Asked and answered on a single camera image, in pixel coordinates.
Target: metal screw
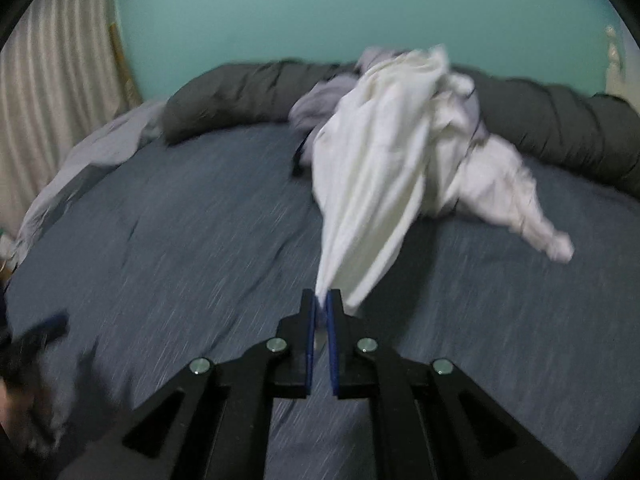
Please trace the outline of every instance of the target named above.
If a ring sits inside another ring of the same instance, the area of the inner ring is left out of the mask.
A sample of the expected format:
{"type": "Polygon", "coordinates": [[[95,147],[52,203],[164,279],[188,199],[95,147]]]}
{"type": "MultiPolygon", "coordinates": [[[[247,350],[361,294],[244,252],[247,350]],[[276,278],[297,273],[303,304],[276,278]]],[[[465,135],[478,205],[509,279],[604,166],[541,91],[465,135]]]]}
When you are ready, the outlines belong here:
{"type": "Polygon", "coordinates": [[[453,371],[453,363],[448,359],[436,359],[433,362],[433,369],[438,375],[449,375],[453,371]]]}
{"type": "Polygon", "coordinates": [[[267,341],[267,348],[271,352],[282,352],[287,347],[287,342],[281,337],[272,337],[267,341]]]}
{"type": "Polygon", "coordinates": [[[358,341],[357,345],[358,350],[360,350],[364,354],[375,352],[378,348],[378,342],[370,337],[363,337],[358,341]]]}
{"type": "Polygon", "coordinates": [[[189,370],[196,375],[206,374],[210,368],[211,362],[204,357],[198,357],[189,363],[189,370]]]}

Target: curtain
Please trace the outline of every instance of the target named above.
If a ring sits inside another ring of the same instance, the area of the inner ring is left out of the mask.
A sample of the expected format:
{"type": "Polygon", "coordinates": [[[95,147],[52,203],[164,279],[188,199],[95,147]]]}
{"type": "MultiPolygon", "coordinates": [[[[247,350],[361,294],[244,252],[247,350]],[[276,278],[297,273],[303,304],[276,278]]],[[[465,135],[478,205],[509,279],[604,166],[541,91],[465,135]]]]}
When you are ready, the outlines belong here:
{"type": "Polygon", "coordinates": [[[0,228],[15,237],[66,154],[127,109],[113,0],[34,0],[0,52],[0,228]]]}
{"type": "Polygon", "coordinates": [[[634,37],[620,20],[622,29],[622,42],[624,46],[625,60],[625,86],[624,97],[631,103],[636,112],[640,113],[640,48],[634,37]]]}

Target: teal wall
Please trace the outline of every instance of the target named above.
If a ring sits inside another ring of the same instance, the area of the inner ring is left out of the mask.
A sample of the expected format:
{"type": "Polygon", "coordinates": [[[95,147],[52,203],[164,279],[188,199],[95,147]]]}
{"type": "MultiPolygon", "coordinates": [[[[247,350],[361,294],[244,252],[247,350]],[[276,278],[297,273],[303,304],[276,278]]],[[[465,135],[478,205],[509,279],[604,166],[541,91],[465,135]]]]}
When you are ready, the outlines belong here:
{"type": "Polygon", "coordinates": [[[604,90],[608,0],[117,0],[145,98],[230,60],[356,59],[368,45],[444,43],[454,62],[604,90]]]}

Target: pillow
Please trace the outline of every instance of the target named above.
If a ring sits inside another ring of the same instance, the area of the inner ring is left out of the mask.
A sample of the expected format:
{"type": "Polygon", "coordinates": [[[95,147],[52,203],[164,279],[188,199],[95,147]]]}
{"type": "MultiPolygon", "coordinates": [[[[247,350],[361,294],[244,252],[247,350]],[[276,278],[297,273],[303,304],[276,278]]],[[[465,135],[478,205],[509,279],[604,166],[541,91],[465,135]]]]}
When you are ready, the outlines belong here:
{"type": "Polygon", "coordinates": [[[316,83],[353,70],[354,64],[298,60],[219,66],[169,99],[162,116],[164,139],[177,144],[219,128],[286,122],[291,107],[316,83]]]}
{"type": "Polygon", "coordinates": [[[640,116],[624,100],[471,68],[487,129],[519,151],[640,199],[640,116]]]}

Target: blue bedsheet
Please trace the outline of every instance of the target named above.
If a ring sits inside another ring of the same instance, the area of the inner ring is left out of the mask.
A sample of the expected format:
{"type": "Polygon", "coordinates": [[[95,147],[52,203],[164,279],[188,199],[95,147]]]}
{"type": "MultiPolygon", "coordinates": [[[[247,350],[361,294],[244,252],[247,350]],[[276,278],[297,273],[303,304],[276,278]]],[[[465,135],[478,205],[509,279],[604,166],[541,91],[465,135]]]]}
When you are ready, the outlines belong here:
{"type": "MultiPolygon", "coordinates": [[[[321,216],[292,180],[286,126],[156,141],[34,247],[8,289],[20,332],[63,308],[46,355],[69,424],[58,463],[201,354],[273,335],[313,287],[321,216]]],[[[640,424],[640,203],[527,160],[543,210],[575,244],[554,264],[471,219],[420,220],[362,315],[406,357],[448,356],[581,478],[603,478],[640,424]]],[[[373,479],[361,401],[277,402],[266,478],[373,479]]]]}

